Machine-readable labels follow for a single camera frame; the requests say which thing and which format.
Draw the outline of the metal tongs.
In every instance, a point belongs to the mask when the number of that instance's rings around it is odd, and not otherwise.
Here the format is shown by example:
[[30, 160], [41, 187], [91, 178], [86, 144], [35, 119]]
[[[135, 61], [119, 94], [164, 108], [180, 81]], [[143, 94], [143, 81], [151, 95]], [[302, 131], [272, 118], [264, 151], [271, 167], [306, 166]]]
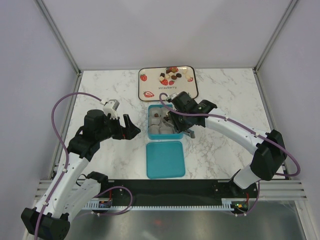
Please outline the metal tongs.
[[170, 117], [170, 116], [165, 116], [162, 119], [162, 123], [166, 127], [173, 128], [176, 133], [183, 133], [186, 136], [190, 137], [191, 139], [194, 139], [195, 132], [191, 130], [191, 127], [193, 126], [192, 124], [186, 123], [182, 117], [175, 116], [175, 117]]

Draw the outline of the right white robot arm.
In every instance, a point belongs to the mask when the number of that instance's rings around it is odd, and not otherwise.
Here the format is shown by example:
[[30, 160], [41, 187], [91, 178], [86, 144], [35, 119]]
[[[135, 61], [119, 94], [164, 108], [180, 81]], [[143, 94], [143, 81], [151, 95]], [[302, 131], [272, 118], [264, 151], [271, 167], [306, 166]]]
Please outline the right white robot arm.
[[179, 132], [187, 132], [193, 126], [214, 130], [252, 155], [251, 162], [230, 179], [228, 191], [233, 197], [241, 197], [254, 183], [270, 181], [289, 155], [282, 134], [277, 130], [266, 132], [250, 127], [229, 117], [208, 100], [197, 103], [194, 99], [177, 96], [170, 102], [174, 109], [169, 116]]

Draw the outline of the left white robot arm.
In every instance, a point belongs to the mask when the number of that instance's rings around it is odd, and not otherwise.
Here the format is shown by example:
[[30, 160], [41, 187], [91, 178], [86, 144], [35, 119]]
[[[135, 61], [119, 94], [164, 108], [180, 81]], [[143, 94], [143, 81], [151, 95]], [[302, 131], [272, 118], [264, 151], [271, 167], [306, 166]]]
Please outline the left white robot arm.
[[105, 182], [108, 177], [99, 172], [90, 173], [75, 192], [72, 189], [101, 142], [110, 138], [131, 140], [141, 132], [127, 114], [123, 118], [125, 125], [121, 126], [119, 118], [112, 118], [110, 113], [98, 109], [87, 112], [83, 126], [69, 141], [65, 163], [58, 168], [45, 194], [34, 208], [25, 208], [21, 214], [28, 233], [35, 239], [63, 240], [83, 207], [92, 198], [109, 193], [110, 186]]

